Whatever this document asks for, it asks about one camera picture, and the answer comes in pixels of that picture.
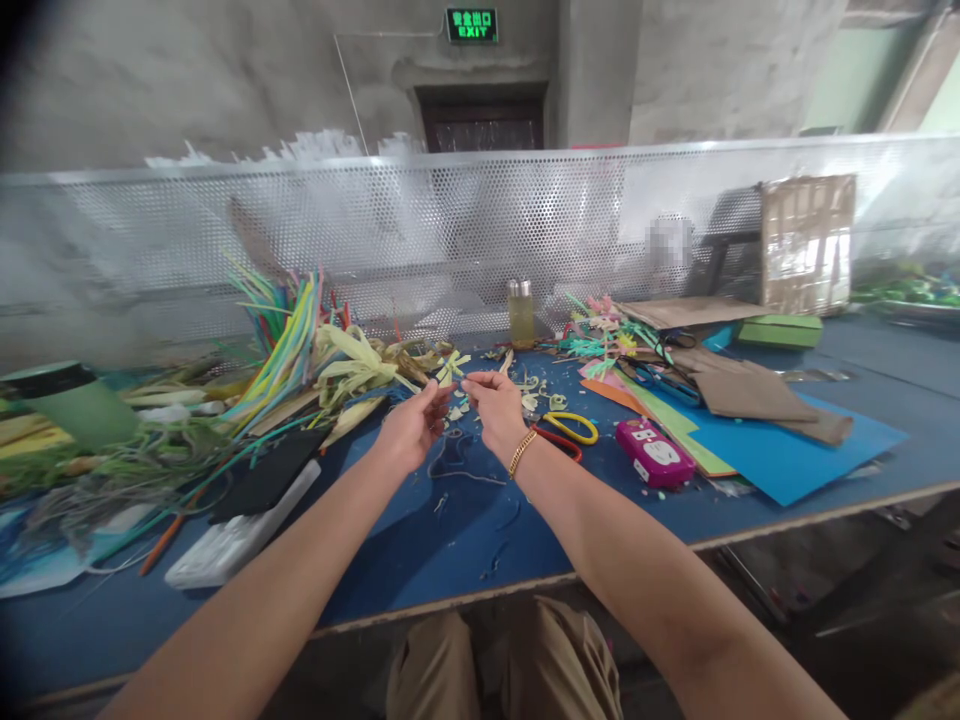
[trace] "green box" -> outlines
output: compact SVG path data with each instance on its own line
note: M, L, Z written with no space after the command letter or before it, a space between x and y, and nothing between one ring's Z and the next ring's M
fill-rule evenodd
M816 315L762 315L740 325L737 340L793 350L815 348L823 335L823 321Z

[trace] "wooden table edge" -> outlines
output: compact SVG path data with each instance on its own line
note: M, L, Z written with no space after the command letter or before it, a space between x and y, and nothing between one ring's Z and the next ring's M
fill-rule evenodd
M709 550L710 548L718 547L720 545L743 542L744 540L751 540L756 537L771 535L776 532L792 530L794 528L804 527L806 525L814 525L816 523L826 522L827 520L836 520L837 518L847 517L848 515L856 515L857 513L861 513L866 510L873 510L874 508L908 502L910 500L918 500L920 498L929 497L930 495L937 495L939 493L949 492L957 489L960 489L960 480L946 482L940 485L931 485L927 488L912 490L906 493L888 495L886 497L876 498L874 500L868 500L866 502L856 503L854 505L846 505L835 510L814 513L813 515L806 515L804 517L785 520L779 523L762 525L751 530L745 530L743 532L732 533L730 535L723 535L696 543L690 543L689 547L694 551ZM310 634L309 638L307 638L307 642L310 642L311 640L317 640L328 635L338 635L340 633L350 632L352 630L360 630L363 628L372 627L374 625L381 625L394 620L407 620L410 618L419 617L421 615L429 615L435 612L451 610L453 608L462 607L463 605L469 605L481 600L492 600L505 595L513 595L518 592L545 590L548 588L557 587L559 585L565 585L576 580L577 574L574 572L563 573L560 575L549 575L547 577L536 578L534 580L524 580L523 582L513 583L511 585L501 585L500 587L490 588L489 590L483 590L480 592L457 595L456 597L435 600L433 602L423 603L421 605L413 605L408 608L403 608L402 610L391 610L390 612L380 613L378 615L370 615L365 618L360 618L359 620L350 620L338 625L319 628ZM18 710L35 711L72 700L80 700L89 695L96 695L107 690L119 688L125 682L127 682L127 680L132 678L133 675L134 673L132 672L124 673L122 675L114 675L109 678L104 678L103 680L97 680L96 682L86 683L84 685L67 688L66 690L58 690L56 692L40 695L20 705Z

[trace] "orange pencil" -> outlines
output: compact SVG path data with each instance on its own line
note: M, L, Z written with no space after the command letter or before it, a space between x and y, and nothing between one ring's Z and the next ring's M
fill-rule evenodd
M200 496L206 491L207 489L203 488L196 495L194 495L187 504L187 510L192 510L196 506L197 500L199 500ZM153 550L150 551L150 554L147 555L147 559L144 560L143 567L140 568L140 577L143 577L148 572L153 570L153 566L157 564L157 561L160 559L160 556L163 555L163 551L167 549L167 546L173 542L173 538L176 537L177 532L179 532L180 527L184 522L186 522L186 520L187 516L184 513L180 513L174 518L173 523L167 528L166 532L160 536L157 544L154 546Z

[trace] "exit sign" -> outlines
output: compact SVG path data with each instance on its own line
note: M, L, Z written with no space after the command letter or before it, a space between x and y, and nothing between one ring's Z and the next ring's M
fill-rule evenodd
M491 8L447 8L447 37L452 43L495 45L497 11Z

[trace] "red scissors handle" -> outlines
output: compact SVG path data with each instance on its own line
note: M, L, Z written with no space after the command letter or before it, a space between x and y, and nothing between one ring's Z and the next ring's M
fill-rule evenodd
M536 431L537 435L545 440L548 440L549 442L552 442L558 448L563 450L574 462L580 462L583 460L583 450L581 450L580 446L576 443L571 442L564 437L560 437L559 435L554 435L552 432L544 430L539 425L534 425L533 429Z

